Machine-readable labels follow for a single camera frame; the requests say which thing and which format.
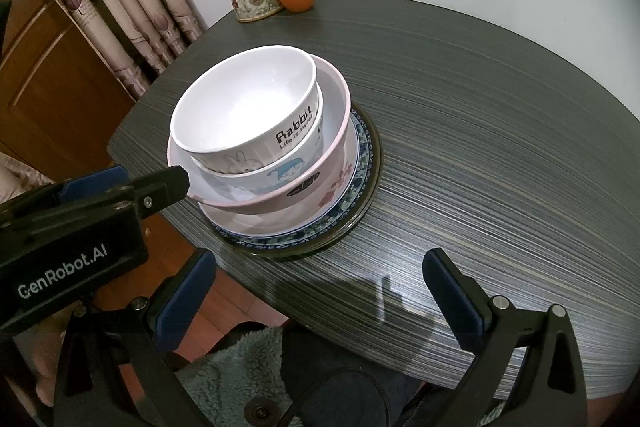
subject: black cable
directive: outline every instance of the black cable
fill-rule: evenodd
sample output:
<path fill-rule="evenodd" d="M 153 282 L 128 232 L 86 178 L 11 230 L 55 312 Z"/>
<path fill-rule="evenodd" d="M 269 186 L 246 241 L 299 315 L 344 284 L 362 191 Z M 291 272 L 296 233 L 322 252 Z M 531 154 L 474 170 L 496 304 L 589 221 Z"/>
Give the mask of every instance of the black cable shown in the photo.
<path fill-rule="evenodd" d="M 385 390 L 378 383 L 376 377 L 374 377 L 368 371 L 364 371 L 364 369 L 360 369 L 358 367 L 338 367 L 337 369 L 334 369 L 322 375 L 322 377 L 318 378 L 314 383 L 307 387 L 303 391 L 302 395 L 294 403 L 291 404 L 291 406 L 285 411 L 275 427 L 287 427 L 291 423 L 291 420 L 293 420 L 293 417 L 300 412 L 300 407 L 305 402 L 305 400 L 309 398 L 309 396 L 317 391 L 318 388 L 325 384 L 328 380 L 331 380 L 333 377 L 341 375 L 342 373 L 359 373 L 363 377 L 367 377 L 370 382 L 376 386 L 376 389 L 378 390 L 378 393 L 380 393 L 380 396 L 382 397 L 385 405 L 386 427 L 391 427 L 391 406 L 389 405 L 389 399 L 386 396 Z"/>

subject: blue gripper pad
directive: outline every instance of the blue gripper pad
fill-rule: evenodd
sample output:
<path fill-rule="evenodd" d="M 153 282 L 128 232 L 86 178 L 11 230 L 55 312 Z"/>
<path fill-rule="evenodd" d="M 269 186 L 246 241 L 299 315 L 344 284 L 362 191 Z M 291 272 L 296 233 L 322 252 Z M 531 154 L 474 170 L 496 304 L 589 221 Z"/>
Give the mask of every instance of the blue gripper pad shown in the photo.
<path fill-rule="evenodd" d="M 121 165 L 116 165 L 66 182 L 58 193 L 58 202 L 65 204 L 95 196 L 96 194 L 102 194 L 109 188 L 125 184 L 127 181 L 129 181 L 127 169 Z"/>
<path fill-rule="evenodd" d="M 180 346 L 215 278 L 216 256 L 198 248 L 180 271 L 155 291 L 146 318 L 155 331 L 154 344 L 160 353 Z"/>
<path fill-rule="evenodd" d="M 460 273 L 442 248 L 425 254 L 422 276 L 460 347 L 477 354 L 491 326 L 488 296 L 475 279 Z"/>

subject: pink bowl rim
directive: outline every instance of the pink bowl rim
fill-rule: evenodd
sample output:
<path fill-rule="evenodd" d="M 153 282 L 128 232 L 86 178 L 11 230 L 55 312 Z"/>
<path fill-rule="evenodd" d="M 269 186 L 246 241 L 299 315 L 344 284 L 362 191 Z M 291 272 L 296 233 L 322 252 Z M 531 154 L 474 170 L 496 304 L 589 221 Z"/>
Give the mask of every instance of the pink bowl rim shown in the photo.
<path fill-rule="evenodd" d="M 274 190 L 273 192 L 268 192 L 266 194 L 262 194 L 260 196 L 256 196 L 255 198 L 252 198 L 251 200 L 244 200 L 244 201 L 235 201 L 234 203 L 220 203 L 220 202 L 212 202 L 209 200 L 206 200 L 200 196 L 197 196 L 196 194 L 193 194 L 191 192 L 191 186 L 189 187 L 189 190 L 187 192 L 187 197 L 191 198 L 194 201 L 197 201 L 198 203 L 204 203 L 204 204 L 208 204 L 209 206 L 215 206 L 216 208 L 242 208 L 244 206 L 253 206 L 254 204 L 259 204 L 259 203 L 264 203 L 265 201 L 269 201 L 269 200 L 273 200 L 283 194 L 286 194 L 286 192 L 289 192 L 292 188 L 297 187 L 298 185 L 300 185 L 301 183 L 305 182 L 307 179 L 309 179 L 311 176 L 313 176 L 316 172 L 317 169 L 319 169 L 322 164 L 324 164 L 324 162 L 327 160 L 327 158 L 329 158 L 329 156 L 332 155 L 332 153 L 334 153 L 334 150 L 338 147 L 338 144 L 340 143 L 340 141 L 342 140 L 342 137 L 344 136 L 344 133 L 347 131 L 347 125 L 349 124 L 349 119 L 351 116 L 351 93 L 349 91 L 349 86 L 347 84 L 347 81 L 344 79 L 344 77 L 342 76 L 342 73 L 340 73 L 340 71 L 338 71 L 338 69 L 328 60 L 325 60 L 322 57 L 318 57 L 317 55 L 313 55 L 310 54 L 311 57 L 313 58 L 314 61 L 318 61 L 321 62 L 325 65 L 327 65 L 329 67 L 330 70 L 332 70 L 335 74 L 335 78 L 337 80 L 340 81 L 340 83 L 343 85 L 344 87 L 344 91 L 346 93 L 346 104 L 345 104 L 345 111 L 344 111 L 344 116 L 342 117 L 342 123 L 340 124 L 340 129 L 338 129 L 338 134 L 336 135 L 334 141 L 331 143 L 331 145 L 329 146 L 329 149 L 327 149 L 324 154 L 320 157 L 320 159 L 314 163 L 313 165 L 311 165 L 311 167 L 309 167 L 306 171 L 305 174 L 303 174 L 302 176 L 299 176 L 298 178 L 296 178 L 295 180 L 289 182 L 288 184 L 284 185 L 284 187 L 280 187 L 278 190 Z M 174 141 L 173 137 L 171 136 L 171 134 L 169 135 L 169 140 L 167 140 L 167 144 L 166 144 L 166 161 L 167 161 L 167 165 L 169 165 L 171 163 L 170 161 L 170 150 L 171 150 L 171 142 Z"/>

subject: stacked bowls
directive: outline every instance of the stacked bowls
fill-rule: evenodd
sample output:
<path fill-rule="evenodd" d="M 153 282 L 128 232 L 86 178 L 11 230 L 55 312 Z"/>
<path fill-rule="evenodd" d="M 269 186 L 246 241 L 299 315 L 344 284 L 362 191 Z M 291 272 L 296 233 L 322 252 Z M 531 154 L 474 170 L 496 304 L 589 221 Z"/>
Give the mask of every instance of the stacked bowls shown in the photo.
<path fill-rule="evenodd" d="M 348 86 L 327 61 L 291 46 L 254 48 L 185 91 L 167 160 L 188 172 L 193 200 L 239 214 L 274 212 L 340 171 L 350 110 Z"/>

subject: striped table surface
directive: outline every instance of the striped table surface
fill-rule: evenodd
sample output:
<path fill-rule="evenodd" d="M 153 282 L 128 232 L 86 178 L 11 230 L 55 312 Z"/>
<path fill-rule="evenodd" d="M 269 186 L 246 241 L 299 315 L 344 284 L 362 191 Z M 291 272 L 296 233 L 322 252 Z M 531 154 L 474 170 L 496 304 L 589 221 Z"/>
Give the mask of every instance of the striped table surface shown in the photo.
<path fill-rule="evenodd" d="M 166 165 L 172 110 L 204 71 L 290 44 L 332 62 L 382 136 L 366 217 L 296 261 L 251 257 L 212 234 L 192 201 L 166 217 L 274 308 L 347 348 L 454 386 L 471 361 L 426 288 L 440 246 L 489 295 L 562 303 L 590 398 L 626 389 L 640 362 L 640 122 L 600 84 L 508 30 L 407 0 L 316 0 L 251 24 L 232 13 L 192 44 L 110 142 L 138 176 Z M 513 384 L 516 350 L 500 386 Z"/>

